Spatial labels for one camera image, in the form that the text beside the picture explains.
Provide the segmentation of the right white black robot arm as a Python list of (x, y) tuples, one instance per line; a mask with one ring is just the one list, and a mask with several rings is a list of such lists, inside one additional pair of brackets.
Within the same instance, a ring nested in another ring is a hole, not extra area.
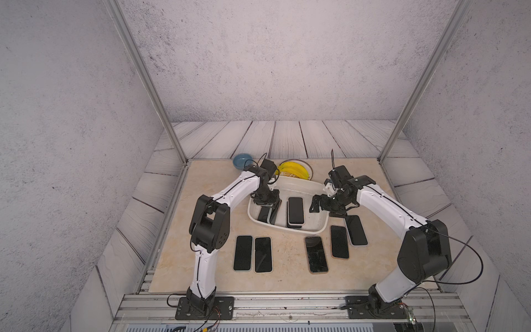
[(350, 205), (369, 209), (390, 227), (402, 244), (398, 266), (370, 288), (373, 304), (391, 304), (426, 279), (449, 267), (452, 256), (442, 221), (429, 221), (397, 202), (368, 176), (331, 177), (325, 194), (312, 198), (311, 213), (328, 211), (345, 217)]

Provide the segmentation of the black phone pink case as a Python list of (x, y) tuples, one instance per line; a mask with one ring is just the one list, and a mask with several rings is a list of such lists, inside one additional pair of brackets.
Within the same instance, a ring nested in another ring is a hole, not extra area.
[(329, 272), (322, 238), (306, 237), (305, 247), (310, 272), (312, 274)]

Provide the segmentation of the black phone light blue case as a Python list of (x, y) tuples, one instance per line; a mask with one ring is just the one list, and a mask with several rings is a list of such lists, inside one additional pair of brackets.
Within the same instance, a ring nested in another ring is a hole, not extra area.
[(253, 256), (253, 237), (242, 235), (236, 238), (233, 269), (235, 271), (249, 271)]

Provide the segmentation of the black phone cream case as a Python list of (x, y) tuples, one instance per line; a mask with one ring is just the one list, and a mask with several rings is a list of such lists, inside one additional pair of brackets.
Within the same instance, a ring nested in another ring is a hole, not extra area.
[(332, 256), (334, 258), (342, 260), (349, 259), (347, 229), (345, 227), (332, 225), (330, 227), (330, 242)]

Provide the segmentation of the black phone white case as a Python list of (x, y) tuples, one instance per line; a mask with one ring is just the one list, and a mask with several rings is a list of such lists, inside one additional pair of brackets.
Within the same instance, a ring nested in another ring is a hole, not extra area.
[(270, 273), (272, 264), (272, 241), (269, 237), (257, 237), (254, 242), (256, 273)]

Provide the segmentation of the black phone thin case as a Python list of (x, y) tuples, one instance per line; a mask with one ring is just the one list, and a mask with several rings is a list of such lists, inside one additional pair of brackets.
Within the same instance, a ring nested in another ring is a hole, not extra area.
[(289, 197), (287, 205), (288, 214), (302, 214), (304, 215), (304, 200), (301, 197)]

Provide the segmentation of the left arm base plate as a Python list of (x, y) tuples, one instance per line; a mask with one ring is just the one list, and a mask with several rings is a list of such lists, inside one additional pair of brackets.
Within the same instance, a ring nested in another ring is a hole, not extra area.
[(235, 308), (233, 297), (209, 297), (202, 300), (192, 294), (192, 298), (182, 297), (177, 305), (175, 320), (231, 320)]

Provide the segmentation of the black phone dark case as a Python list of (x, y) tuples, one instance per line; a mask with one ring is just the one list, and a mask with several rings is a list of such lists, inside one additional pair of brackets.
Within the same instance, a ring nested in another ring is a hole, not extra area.
[(265, 224), (275, 225), (281, 204), (282, 200), (279, 200), (271, 206), (261, 206), (257, 220)]

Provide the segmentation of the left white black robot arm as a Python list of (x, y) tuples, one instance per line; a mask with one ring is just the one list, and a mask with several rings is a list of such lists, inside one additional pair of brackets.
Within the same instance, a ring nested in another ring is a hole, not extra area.
[(265, 159), (259, 165), (251, 162), (221, 192), (198, 198), (189, 227), (190, 248), (195, 252), (194, 276), (186, 294), (196, 310), (207, 313), (214, 306), (217, 255), (230, 235), (231, 209), (250, 196), (256, 205), (265, 208), (265, 222), (275, 224), (282, 200), (279, 190), (270, 186), (278, 176), (273, 161)]

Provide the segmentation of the black phone grey case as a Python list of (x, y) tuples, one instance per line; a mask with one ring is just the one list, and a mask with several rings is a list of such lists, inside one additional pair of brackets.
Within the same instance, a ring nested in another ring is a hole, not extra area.
[(348, 237), (352, 246), (367, 246), (365, 230), (358, 215), (350, 215), (345, 218)]

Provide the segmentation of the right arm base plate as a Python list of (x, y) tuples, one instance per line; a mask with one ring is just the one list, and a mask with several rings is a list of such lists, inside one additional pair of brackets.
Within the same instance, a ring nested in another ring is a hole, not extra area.
[(373, 296), (347, 296), (340, 310), (346, 310), (349, 319), (400, 320), (408, 314), (399, 302), (386, 303)]

